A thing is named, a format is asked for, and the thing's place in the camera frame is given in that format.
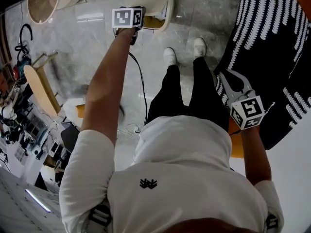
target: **leg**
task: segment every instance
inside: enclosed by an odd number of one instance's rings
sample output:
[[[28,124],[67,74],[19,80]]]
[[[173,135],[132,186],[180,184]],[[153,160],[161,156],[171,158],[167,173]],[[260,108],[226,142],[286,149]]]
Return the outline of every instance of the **leg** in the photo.
[[[215,90],[212,74],[203,57],[205,52],[206,50],[201,52],[199,57],[198,51],[195,50],[197,58],[193,62],[194,85],[189,105],[190,114],[210,120],[228,131],[229,113]]]
[[[180,72],[176,65],[175,53],[172,49],[165,50],[172,55],[170,61],[166,61],[170,66],[162,82],[162,88],[150,105],[147,123],[157,117],[173,117],[182,115],[184,104],[180,89]]]

